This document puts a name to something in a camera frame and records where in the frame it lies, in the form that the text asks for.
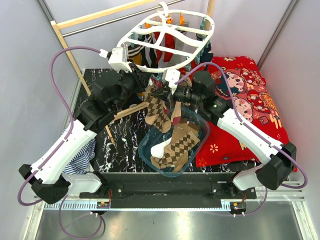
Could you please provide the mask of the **white oval clip hanger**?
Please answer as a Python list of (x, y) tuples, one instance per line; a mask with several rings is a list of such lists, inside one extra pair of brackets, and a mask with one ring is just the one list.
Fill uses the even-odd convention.
[(143, 19), (117, 43), (116, 48), (127, 49), (129, 57), (141, 53), (137, 68), (146, 73), (159, 74), (167, 69), (180, 70), (202, 55), (214, 34), (213, 19), (200, 12), (161, 8)]

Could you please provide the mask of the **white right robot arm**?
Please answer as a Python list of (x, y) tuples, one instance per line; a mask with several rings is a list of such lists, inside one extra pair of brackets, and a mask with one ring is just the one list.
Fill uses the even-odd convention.
[(268, 136), (236, 110), (231, 100), (216, 94), (215, 83), (207, 71), (197, 71), (191, 86), (177, 86), (171, 90), (168, 84), (155, 90), (151, 96), (168, 104), (175, 102), (196, 105), (198, 114), (206, 121), (231, 134), (243, 143), (260, 161), (260, 165), (243, 170), (233, 176), (227, 185), (228, 195), (239, 198), (245, 190), (264, 186), (277, 190), (295, 168), (296, 146)]

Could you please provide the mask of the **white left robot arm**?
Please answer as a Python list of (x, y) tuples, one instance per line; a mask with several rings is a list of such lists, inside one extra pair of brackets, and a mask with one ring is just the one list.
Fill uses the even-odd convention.
[(150, 78), (150, 73), (139, 69), (128, 73), (110, 70), (92, 82), (92, 94), (71, 116), (68, 130), (41, 159), (32, 165), (23, 164), (18, 170), (37, 197), (54, 204), (70, 194), (90, 193), (103, 198), (108, 193), (108, 181), (100, 173), (67, 174), (63, 170), (114, 120), (132, 94), (145, 91)]

